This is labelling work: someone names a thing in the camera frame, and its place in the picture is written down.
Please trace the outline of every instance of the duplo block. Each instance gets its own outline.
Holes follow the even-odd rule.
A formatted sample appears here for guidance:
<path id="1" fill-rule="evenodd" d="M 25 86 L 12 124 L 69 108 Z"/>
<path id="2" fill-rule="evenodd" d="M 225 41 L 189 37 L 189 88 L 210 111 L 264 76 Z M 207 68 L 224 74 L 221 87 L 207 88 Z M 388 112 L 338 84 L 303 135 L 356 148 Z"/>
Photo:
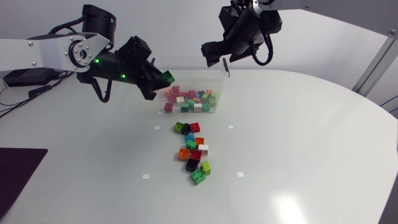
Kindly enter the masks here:
<path id="1" fill-rule="evenodd" d="M 173 111 L 173 104 L 172 103 L 165 103 L 164 111 L 171 113 Z"/>
<path id="2" fill-rule="evenodd" d="M 188 103 L 184 103 L 183 105 L 181 105 L 181 112 L 188 112 L 188 111 L 189 111 Z"/>
<path id="3" fill-rule="evenodd" d="M 200 132 L 199 123 L 192 123 L 192 124 L 191 124 L 191 131 L 192 131 L 193 133 Z"/>
<path id="4" fill-rule="evenodd" d="M 202 111 L 202 112 L 209 112 L 209 111 L 210 111 L 210 104 L 208 104 L 208 103 L 202 103 L 202 105 L 201 105 L 201 111 Z"/>
<path id="5" fill-rule="evenodd" d="M 193 105 L 193 112 L 201 112 L 201 103 L 195 103 Z"/>
<path id="6" fill-rule="evenodd" d="M 201 158 L 201 151 L 194 150 L 194 151 L 191 152 L 190 159 L 196 159 L 196 160 L 200 161 L 200 158 Z"/>
<path id="7" fill-rule="evenodd" d="M 181 161 L 188 161 L 189 160 L 189 149 L 180 149 L 178 154 L 178 159 Z"/>
<path id="8" fill-rule="evenodd" d="M 177 100 L 177 106 L 181 106 L 185 103 L 185 99 L 183 96 L 177 97 L 176 100 Z"/>
<path id="9" fill-rule="evenodd" d="M 200 164 L 200 170 L 205 174 L 205 175 L 210 175 L 211 174 L 211 167 L 209 162 L 203 161 Z"/>
<path id="10" fill-rule="evenodd" d="M 185 133 L 184 138 L 185 138 L 185 142 L 187 142 L 189 140 L 195 141 L 195 136 L 193 135 L 192 132 Z"/>
<path id="11" fill-rule="evenodd" d="M 180 92 L 180 87 L 179 86 L 173 86 L 172 87 L 172 92 L 173 93 L 179 93 Z"/>
<path id="12" fill-rule="evenodd" d="M 175 123 L 175 125 L 174 125 L 174 127 L 173 127 L 173 130 L 174 130 L 176 133 L 181 133 L 181 129 L 182 129 L 183 126 L 184 126 L 183 123 L 177 122 L 177 123 Z"/>
<path id="13" fill-rule="evenodd" d="M 189 159 L 187 164 L 185 165 L 185 169 L 189 172 L 193 172 L 198 168 L 199 160 L 197 159 Z"/>
<path id="14" fill-rule="evenodd" d="M 192 151 L 192 150 L 196 150 L 198 148 L 198 145 L 194 141 L 188 140 L 186 143 L 186 147 L 187 147 L 187 149 Z"/>
<path id="15" fill-rule="evenodd" d="M 198 185 L 206 179 L 206 174 L 203 173 L 200 169 L 197 169 L 191 173 L 191 178 L 194 181 L 194 183 Z"/>

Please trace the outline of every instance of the lime green lego brick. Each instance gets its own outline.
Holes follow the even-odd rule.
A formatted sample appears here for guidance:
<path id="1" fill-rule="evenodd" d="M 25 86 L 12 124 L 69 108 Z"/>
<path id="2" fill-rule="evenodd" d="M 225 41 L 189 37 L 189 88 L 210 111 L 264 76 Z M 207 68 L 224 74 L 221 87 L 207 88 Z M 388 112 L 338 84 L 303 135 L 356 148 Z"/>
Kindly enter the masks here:
<path id="1" fill-rule="evenodd" d="M 198 185 L 206 179 L 206 175 L 200 169 L 197 169 L 191 173 L 191 179 Z"/>
<path id="2" fill-rule="evenodd" d="M 210 104 L 208 104 L 208 103 L 202 104 L 201 111 L 202 112 L 209 112 L 210 111 Z"/>
<path id="3" fill-rule="evenodd" d="M 166 72 L 164 72 L 163 74 L 161 74 L 160 77 L 163 78 L 164 80 L 168 81 L 169 83 L 173 83 L 175 81 L 174 77 L 168 70 Z"/>
<path id="4" fill-rule="evenodd" d="M 181 112 L 188 112 L 188 109 L 189 109 L 188 103 L 184 103 L 183 105 L 181 105 Z"/>
<path id="5" fill-rule="evenodd" d="M 207 162 L 207 161 L 203 161 L 200 164 L 200 169 L 205 175 L 210 175 L 210 173 L 211 173 L 211 167 L 210 167 L 209 162 Z"/>
<path id="6" fill-rule="evenodd" d="M 192 151 L 198 149 L 198 145 L 194 141 L 188 140 L 186 143 L 186 148 Z"/>
<path id="7" fill-rule="evenodd" d="M 184 126 L 183 123 L 177 122 L 177 123 L 175 123 L 173 129 L 174 129 L 174 131 L 175 131 L 176 133 L 180 133 L 180 134 L 181 134 L 182 126 Z"/>

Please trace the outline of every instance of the white tabletop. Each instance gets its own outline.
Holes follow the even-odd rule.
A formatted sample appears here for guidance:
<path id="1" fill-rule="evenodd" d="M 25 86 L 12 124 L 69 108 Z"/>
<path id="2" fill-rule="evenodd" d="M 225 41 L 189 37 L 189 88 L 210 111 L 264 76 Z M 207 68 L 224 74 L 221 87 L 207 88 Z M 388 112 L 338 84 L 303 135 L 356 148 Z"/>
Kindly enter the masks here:
<path id="1" fill-rule="evenodd" d="M 104 104 L 71 77 L 0 119 L 2 147 L 49 149 L 2 223 L 377 223 L 398 171 L 397 120 L 319 78 L 232 70 L 216 113 L 158 111 L 136 86 Z M 176 121 L 210 146 L 199 185 Z"/>

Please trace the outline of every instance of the lego brick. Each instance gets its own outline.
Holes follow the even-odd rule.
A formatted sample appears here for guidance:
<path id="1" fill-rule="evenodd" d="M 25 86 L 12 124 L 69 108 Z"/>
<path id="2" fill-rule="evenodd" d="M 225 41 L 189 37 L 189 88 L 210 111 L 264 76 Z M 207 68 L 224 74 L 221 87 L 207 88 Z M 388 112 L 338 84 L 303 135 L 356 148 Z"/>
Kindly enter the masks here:
<path id="1" fill-rule="evenodd" d="M 188 108 L 189 108 L 189 104 L 184 103 L 183 105 L 181 105 L 181 112 L 188 112 Z"/>
<path id="2" fill-rule="evenodd" d="M 201 145 L 205 143 L 205 139 L 204 138 L 195 138 L 195 143 L 197 145 Z"/>
<path id="3" fill-rule="evenodd" d="M 187 164 L 185 165 L 185 169 L 189 172 L 193 172 L 198 168 L 199 160 L 197 159 L 189 159 Z"/>
<path id="4" fill-rule="evenodd" d="M 180 149 L 178 154 L 178 159 L 181 161 L 188 161 L 189 160 L 189 149 Z"/>
<path id="5" fill-rule="evenodd" d="M 198 185 L 206 179 L 206 174 L 203 173 L 200 169 L 197 169 L 191 173 L 191 179 L 196 185 Z"/>
<path id="6" fill-rule="evenodd" d="M 177 100 L 177 106 L 181 106 L 185 103 L 185 98 L 183 96 L 177 97 L 176 100 Z"/>
<path id="7" fill-rule="evenodd" d="M 195 103 L 193 105 L 193 112 L 201 112 L 201 103 Z"/>
<path id="8" fill-rule="evenodd" d="M 166 72 L 164 72 L 163 74 L 161 74 L 160 77 L 163 78 L 164 80 L 168 81 L 169 83 L 173 83 L 175 81 L 174 77 L 168 70 Z"/>
<path id="9" fill-rule="evenodd" d="M 173 104 L 172 103 L 165 103 L 164 111 L 171 113 L 173 111 Z"/>
<path id="10" fill-rule="evenodd" d="M 173 86 L 172 87 L 172 92 L 173 93 L 179 93 L 180 92 L 180 87 L 179 86 Z"/>
<path id="11" fill-rule="evenodd" d="M 185 133 L 184 138 L 185 138 L 185 142 L 187 142 L 188 140 L 195 141 L 195 136 L 193 135 L 192 132 Z"/>
<path id="12" fill-rule="evenodd" d="M 181 133 L 181 129 L 182 129 L 183 126 L 184 126 L 183 123 L 177 122 L 177 123 L 175 123 L 175 125 L 174 125 L 174 127 L 173 127 L 173 130 L 174 130 L 176 133 Z"/>
<path id="13" fill-rule="evenodd" d="M 201 111 L 202 111 L 202 112 L 209 112 L 209 111 L 210 111 L 210 104 L 208 104 L 208 103 L 202 103 L 202 105 L 201 105 Z"/>
<path id="14" fill-rule="evenodd" d="M 200 161 L 200 158 L 201 158 L 201 151 L 194 150 L 194 151 L 191 152 L 190 159 L 196 159 L 196 160 Z"/>
<path id="15" fill-rule="evenodd" d="M 200 164 L 200 169 L 205 175 L 210 175 L 210 173 L 211 173 L 211 167 L 210 167 L 209 162 L 207 162 L 207 161 L 203 161 Z"/>
<path id="16" fill-rule="evenodd" d="M 192 131 L 193 133 L 200 132 L 199 123 L 192 123 L 192 124 L 191 124 L 191 131 Z"/>
<path id="17" fill-rule="evenodd" d="M 194 141 L 188 140 L 186 143 L 186 147 L 187 147 L 187 149 L 192 151 L 192 150 L 196 150 L 198 148 L 198 145 Z"/>
<path id="18" fill-rule="evenodd" d="M 170 95 L 169 97 L 167 97 L 167 100 L 171 103 L 175 103 L 177 101 L 177 97 L 174 95 Z"/>
<path id="19" fill-rule="evenodd" d="M 198 150 L 201 151 L 201 154 L 207 156 L 209 154 L 209 146 L 205 144 L 198 145 Z"/>

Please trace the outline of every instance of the clear plastic container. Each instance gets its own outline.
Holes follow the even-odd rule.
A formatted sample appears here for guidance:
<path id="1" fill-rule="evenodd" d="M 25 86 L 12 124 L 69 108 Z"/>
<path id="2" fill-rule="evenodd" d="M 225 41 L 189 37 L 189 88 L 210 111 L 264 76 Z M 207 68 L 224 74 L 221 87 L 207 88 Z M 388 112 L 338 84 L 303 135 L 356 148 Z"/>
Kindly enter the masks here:
<path id="1" fill-rule="evenodd" d="M 223 84 L 230 77 L 228 65 L 224 58 L 216 65 L 208 68 L 204 57 L 159 56 L 156 57 L 155 66 L 163 72 L 169 70 L 175 79 L 170 88 L 157 91 L 156 98 L 160 102 L 161 111 L 164 113 L 216 112 L 220 103 Z M 173 92 L 173 86 L 178 86 L 179 91 L 177 92 L 177 88 L 174 88 L 176 91 Z M 195 92 L 195 97 L 192 97 L 192 91 Z M 165 109 L 166 103 L 173 105 L 172 111 Z"/>

